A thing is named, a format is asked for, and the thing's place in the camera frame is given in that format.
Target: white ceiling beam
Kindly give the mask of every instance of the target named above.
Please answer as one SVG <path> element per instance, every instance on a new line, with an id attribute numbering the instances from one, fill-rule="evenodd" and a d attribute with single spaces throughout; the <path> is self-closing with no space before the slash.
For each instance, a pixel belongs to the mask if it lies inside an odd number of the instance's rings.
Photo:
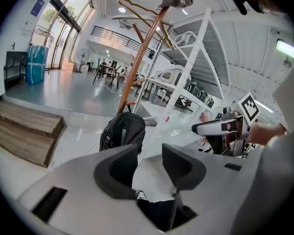
<path id="1" fill-rule="evenodd" d="M 251 70 L 247 70 L 247 69 L 238 67 L 236 65 L 231 65 L 231 64 L 228 64 L 228 67 L 229 67 L 230 74 L 232 72 L 235 72 L 235 73 L 238 73 L 240 75 L 240 77 L 254 79 L 254 80 L 260 81 L 268 86 L 274 86 L 275 88 L 277 88 L 279 86 L 279 84 L 274 82 L 273 80 L 271 80 L 265 76 L 262 76 L 261 74 L 255 73 Z"/>
<path id="2" fill-rule="evenodd" d="M 282 18 L 271 14 L 260 14 L 256 12 L 248 12 L 246 16 L 242 15 L 239 11 L 218 12 L 210 15 L 214 23 L 217 22 L 245 22 L 251 24 L 262 24 L 284 30 L 286 32 L 294 32 L 294 25 Z M 192 21 L 202 20 L 203 14 L 199 13 L 188 17 L 187 19 L 178 20 L 174 23 L 174 28 L 184 25 Z"/>

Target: blue sign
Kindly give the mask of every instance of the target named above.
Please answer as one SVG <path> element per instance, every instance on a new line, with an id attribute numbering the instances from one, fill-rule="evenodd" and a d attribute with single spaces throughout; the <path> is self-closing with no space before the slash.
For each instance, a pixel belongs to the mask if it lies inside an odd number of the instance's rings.
<path id="1" fill-rule="evenodd" d="M 35 5 L 34 5 L 34 7 L 32 8 L 32 10 L 31 10 L 31 14 L 32 15 L 34 15 L 35 17 L 37 17 L 38 16 L 38 14 L 39 14 L 39 12 L 40 12 L 40 10 L 41 10 L 41 8 L 44 6 L 44 4 L 45 4 L 45 2 L 43 1 L 43 0 L 38 0 L 36 3 L 35 3 Z"/>

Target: black backpack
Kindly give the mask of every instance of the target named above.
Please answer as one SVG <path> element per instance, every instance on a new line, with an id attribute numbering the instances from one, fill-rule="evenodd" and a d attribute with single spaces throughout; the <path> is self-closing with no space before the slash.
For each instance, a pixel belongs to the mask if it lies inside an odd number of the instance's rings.
<path id="1" fill-rule="evenodd" d="M 130 112 L 118 114 L 102 132 L 99 151 L 135 143 L 137 154 L 140 154 L 146 133 L 145 127 L 145 121 L 137 114 Z"/>

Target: staircase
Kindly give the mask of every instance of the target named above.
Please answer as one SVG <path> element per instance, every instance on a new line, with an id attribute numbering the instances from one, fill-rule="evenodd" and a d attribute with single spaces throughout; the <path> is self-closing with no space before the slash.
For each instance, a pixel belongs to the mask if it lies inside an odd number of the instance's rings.
<path id="1" fill-rule="evenodd" d="M 28 162 L 47 168 L 62 128 L 62 116 L 0 101 L 0 146 Z"/>

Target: black slot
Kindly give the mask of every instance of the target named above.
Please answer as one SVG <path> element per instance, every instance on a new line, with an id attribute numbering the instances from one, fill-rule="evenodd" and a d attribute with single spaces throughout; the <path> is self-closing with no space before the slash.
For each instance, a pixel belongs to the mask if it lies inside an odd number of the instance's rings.
<path id="1" fill-rule="evenodd" d="M 32 213 L 44 222 L 48 222 L 68 190 L 53 187 L 33 209 Z"/>
<path id="2" fill-rule="evenodd" d="M 240 171 L 242 168 L 240 165 L 228 163 L 224 166 L 225 168 L 229 168 L 231 170 Z"/>

